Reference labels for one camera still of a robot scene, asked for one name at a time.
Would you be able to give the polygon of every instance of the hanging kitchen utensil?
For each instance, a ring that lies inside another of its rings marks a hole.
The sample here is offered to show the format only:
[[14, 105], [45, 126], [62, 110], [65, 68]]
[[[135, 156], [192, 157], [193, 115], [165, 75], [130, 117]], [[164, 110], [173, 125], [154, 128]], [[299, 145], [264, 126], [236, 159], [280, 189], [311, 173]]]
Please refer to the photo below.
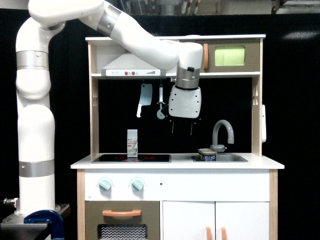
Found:
[[166, 116], [163, 115], [163, 113], [161, 112], [162, 110], [162, 104], [165, 104], [164, 103], [164, 88], [162, 86], [162, 81], [160, 83], [160, 86], [159, 86], [159, 102], [157, 104], [160, 104], [160, 109], [156, 112], [156, 116], [158, 117], [158, 119], [164, 119]]
[[165, 109], [165, 107], [167, 107], [169, 104], [165, 105], [163, 108], [160, 108], [157, 112], [156, 112], [156, 116], [158, 117], [158, 119], [162, 120], [164, 119], [166, 116], [161, 112], [163, 109]]
[[140, 95], [140, 101], [138, 105], [138, 110], [136, 112], [136, 116], [138, 118], [141, 118], [141, 110], [142, 106], [149, 106], [151, 104], [152, 100], [152, 84], [142, 84], [141, 85], [141, 95]]

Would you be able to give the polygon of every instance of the black curtain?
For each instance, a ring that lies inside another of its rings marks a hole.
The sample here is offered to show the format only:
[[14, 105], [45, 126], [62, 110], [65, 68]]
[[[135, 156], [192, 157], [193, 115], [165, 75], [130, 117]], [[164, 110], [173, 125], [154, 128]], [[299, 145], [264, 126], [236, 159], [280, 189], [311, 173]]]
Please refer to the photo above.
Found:
[[[15, 38], [29, 17], [26, 10], [0, 9], [0, 199], [19, 196]], [[262, 153], [285, 165], [285, 170], [279, 171], [279, 239], [316, 239], [320, 15], [134, 18], [155, 36], [266, 34], [263, 104], [267, 141], [262, 145]], [[77, 179], [70, 165], [90, 154], [85, 37], [100, 36], [80, 21], [72, 20], [49, 46], [50, 104], [56, 124], [56, 202], [71, 206], [71, 214], [65, 220], [66, 240], [77, 239]], [[196, 152], [210, 146], [213, 126], [220, 119], [231, 123], [235, 141], [234, 145], [226, 144], [227, 132], [221, 128], [219, 143], [230, 152], [250, 152], [251, 79], [201, 79], [201, 120], [194, 121], [157, 119], [160, 80], [145, 81], [152, 83], [154, 98], [151, 106], [142, 110], [142, 118], [137, 119], [142, 82], [99, 82], [101, 152], [124, 152], [127, 129], [131, 128], [138, 129], [141, 153]], [[169, 79], [162, 83], [166, 99], [172, 84]], [[1, 217], [8, 215], [7, 208], [0, 210]]]

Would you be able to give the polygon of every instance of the silver metal ring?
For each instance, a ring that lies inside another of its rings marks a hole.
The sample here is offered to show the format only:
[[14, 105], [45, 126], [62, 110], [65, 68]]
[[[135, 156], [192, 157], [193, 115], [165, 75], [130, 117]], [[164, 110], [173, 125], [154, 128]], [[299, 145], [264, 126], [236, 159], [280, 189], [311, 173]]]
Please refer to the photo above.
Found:
[[196, 89], [199, 85], [200, 68], [190, 71], [177, 67], [175, 85], [182, 89]]
[[24, 178], [45, 177], [55, 174], [55, 160], [19, 161], [19, 176]]
[[48, 70], [48, 53], [44, 51], [18, 51], [16, 53], [16, 66], [18, 69], [44, 68]]
[[110, 37], [120, 14], [121, 11], [119, 9], [115, 8], [112, 5], [109, 5], [105, 9], [96, 30], [103, 35]]
[[40, 25], [40, 28], [43, 29], [43, 30], [46, 30], [46, 31], [54, 31], [54, 30], [57, 30], [58, 28], [60, 28], [62, 25], [65, 25], [65, 24], [66, 24], [66, 22], [62, 21], [62, 22], [59, 22], [59, 23], [57, 23], [56, 25], [53, 25], [53, 26]]

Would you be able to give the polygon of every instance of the cleaver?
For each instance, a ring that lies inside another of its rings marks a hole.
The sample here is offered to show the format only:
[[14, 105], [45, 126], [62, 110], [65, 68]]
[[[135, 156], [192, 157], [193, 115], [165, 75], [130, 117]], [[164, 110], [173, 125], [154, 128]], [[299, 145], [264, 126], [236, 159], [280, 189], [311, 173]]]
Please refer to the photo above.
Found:
[[141, 107], [142, 106], [148, 106], [151, 104], [152, 99], [152, 84], [142, 84], [141, 85], [141, 96], [140, 101], [138, 105], [138, 110], [136, 112], [136, 116], [138, 118], [141, 118]]

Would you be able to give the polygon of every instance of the oven door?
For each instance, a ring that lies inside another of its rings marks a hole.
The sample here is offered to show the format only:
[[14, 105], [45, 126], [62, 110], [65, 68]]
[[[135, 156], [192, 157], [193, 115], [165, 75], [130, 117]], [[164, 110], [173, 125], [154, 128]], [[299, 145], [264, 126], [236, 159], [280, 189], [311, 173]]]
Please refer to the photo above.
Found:
[[159, 201], [85, 201], [86, 240], [160, 240]]

